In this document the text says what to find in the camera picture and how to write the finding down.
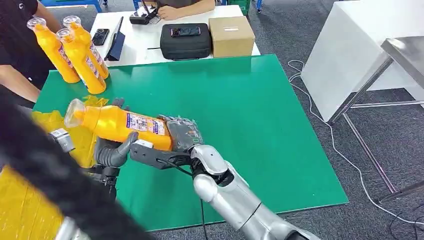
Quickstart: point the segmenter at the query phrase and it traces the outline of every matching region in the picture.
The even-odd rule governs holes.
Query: cardboard box
[[[245,16],[209,18],[213,57],[251,56],[255,35]]]

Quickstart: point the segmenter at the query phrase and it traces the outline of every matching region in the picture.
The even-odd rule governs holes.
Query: bottle label
[[[91,71],[94,73],[95,77],[99,78],[99,71],[94,66],[93,62],[90,60],[89,56],[85,59],[85,62],[87,63],[88,67],[91,69]]]
[[[62,58],[65,60],[65,62],[68,64],[69,67],[73,68],[71,60],[69,60],[69,57],[65,54],[64,46],[60,45],[59,47],[59,54],[62,56]]]
[[[93,43],[91,43],[91,45],[90,45],[90,51],[94,55],[94,57],[97,60],[98,64],[102,65],[104,63],[103,62],[103,58],[102,58],[102,56],[100,56],[100,53],[97,51],[97,49],[93,45]]]
[[[141,132],[151,132],[157,135],[165,135],[163,121],[147,118],[134,113],[126,114],[126,127]]]

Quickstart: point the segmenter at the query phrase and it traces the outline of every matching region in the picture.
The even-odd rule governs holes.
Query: black shirt
[[[193,5],[199,1],[200,0],[157,0],[157,3],[159,7],[168,5],[170,7],[179,9],[182,7]]]
[[[0,65],[12,65],[41,89],[55,67],[27,27],[37,7],[37,0],[0,0]]]

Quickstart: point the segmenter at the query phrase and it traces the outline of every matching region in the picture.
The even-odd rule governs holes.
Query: yellow bottle
[[[118,106],[85,106],[79,99],[70,102],[64,123],[67,128],[82,125],[102,139],[124,142],[131,132],[138,132],[138,139],[153,143],[158,150],[170,151],[172,140],[164,121],[136,114]]]
[[[103,93],[106,89],[105,80],[100,76],[99,71],[87,55],[85,47],[80,41],[76,40],[74,31],[63,28],[56,34],[63,43],[66,55],[87,87],[88,92],[91,94]]]
[[[105,62],[102,59],[102,56],[100,56],[100,53],[94,46],[92,36],[81,25],[81,19],[77,16],[67,16],[63,19],[63,25],[65,25],[65,27],[69,29],[72,29],[75,33],[76,39],[85,46],[85,48],[87,49],[88,57],[94,63],[94,66],[99,71],[100,76],[103,79],[108,78],[108,67],[106,66]]]
[[[30,19],[26,26],[34,31],[38,45],[40,45],[60,75],[62,75],[63,80],[70,84],[79,82],[80,77],[65,54],[61,41],[56,34],[49,30],[46,20],[41,17],[35,17]]]

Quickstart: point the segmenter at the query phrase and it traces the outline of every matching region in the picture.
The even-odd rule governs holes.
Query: green table
[[[136,113],[195,119],[205,142],[232,163],[276,213],[348,202],[275,55],[110,67],[98,97],[124,97]],[[63,115],[84,85],[52,71],[34,110]],[[129,160],[117,198],[147,230],[201,223],[192,180]],[[222,221],[205,205],[207,223]]]

